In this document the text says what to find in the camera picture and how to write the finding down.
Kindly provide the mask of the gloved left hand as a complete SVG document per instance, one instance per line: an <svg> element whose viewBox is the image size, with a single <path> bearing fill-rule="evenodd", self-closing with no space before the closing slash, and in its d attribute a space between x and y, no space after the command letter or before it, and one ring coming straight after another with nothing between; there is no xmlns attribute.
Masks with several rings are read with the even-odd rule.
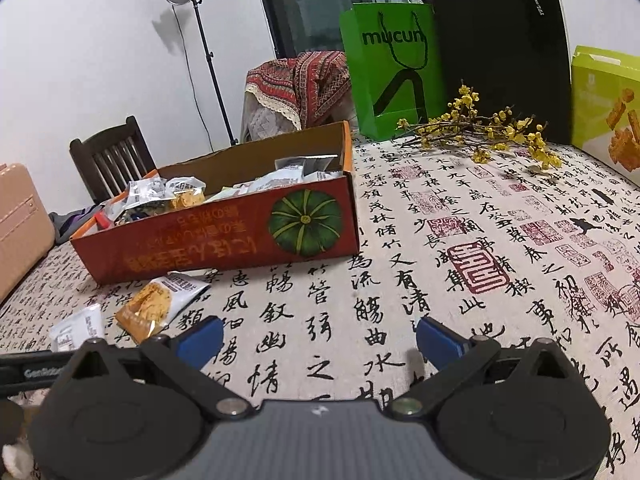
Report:
<svg viewBox="0 0 640 480"><path fill-rule="evenodd" d="M42 478L29 446L27 430L48 392L48 389L39 389L1 399L2 479Z"/></svg>

